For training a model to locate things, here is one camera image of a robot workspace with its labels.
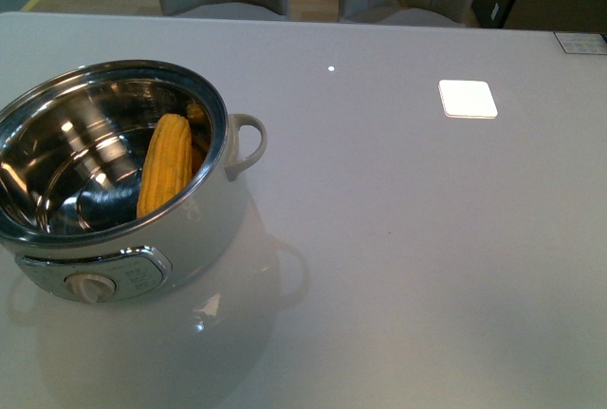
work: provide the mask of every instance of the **yellow corn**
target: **yellow corn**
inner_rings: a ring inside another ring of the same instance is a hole
[[[192,136],[192,177],[202,166],[208,152],[209,144],[200,137]]]
[[[192,179],[192,131],[176,114],[160,117],[143,162],[137,217],[178,194]]]
[[[202,111],[202,106],[196,102],[190,102],[186,107],[186,115],[190,124],[204,124],[207,122],[207,115]]]

